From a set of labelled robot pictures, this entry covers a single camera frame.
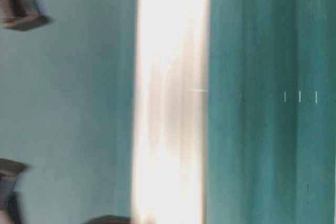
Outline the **lower black gripper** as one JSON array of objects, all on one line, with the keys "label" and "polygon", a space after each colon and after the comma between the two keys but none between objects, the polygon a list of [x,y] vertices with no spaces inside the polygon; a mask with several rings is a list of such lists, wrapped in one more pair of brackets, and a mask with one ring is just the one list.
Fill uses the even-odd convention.
[{"label": "lower black gripper", "polygon": [[129,217],[104,215],[95,217],[84,222],[84,224],[130,224],[131,219]]}]

